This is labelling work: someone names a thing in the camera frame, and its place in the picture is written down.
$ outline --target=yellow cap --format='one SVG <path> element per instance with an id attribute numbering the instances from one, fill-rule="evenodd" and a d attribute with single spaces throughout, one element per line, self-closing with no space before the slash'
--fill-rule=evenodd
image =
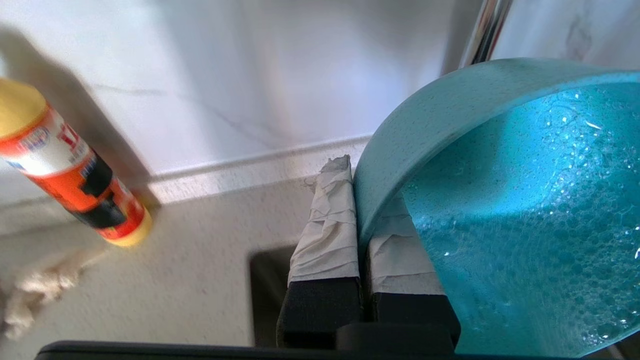
<path id="1" fill-rule="evenodd" d="M 27 84 L 0 78 L 0 138 L 26 129 L 47 110 L 44 96 Z"/>
<path id="2" fill-rule="evenodd" d="M 131 234 L 127 236 L 123 236 L 119 239 L 105 239 L 113 245 L 118 245 L 121 247 L 130 247 L 133 245 L 139 244 L 142 240 L 144 240 L 149 233 L 151 232 L 151 227 L 153 226 L 153 220 L 151 219 L 151 214 L 145 208 L 145 216 L 142 218 L 142 222 Z"/>

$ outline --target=white countertop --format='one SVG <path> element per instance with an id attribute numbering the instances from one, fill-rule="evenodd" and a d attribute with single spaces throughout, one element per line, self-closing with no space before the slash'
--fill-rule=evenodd
<path id="1" fill-rule="evenodd" d="M 249 257 L 295 244 L 312 196 L 288 181 L 157 209 L 144 243 L 114 247 L 21 340 L 2 337 L 0 359 L 32 360 L 58 340 L 253 345 Z M 0 238 L 3 290 L 20 267 L 99 241 L 78 223 Z"/>

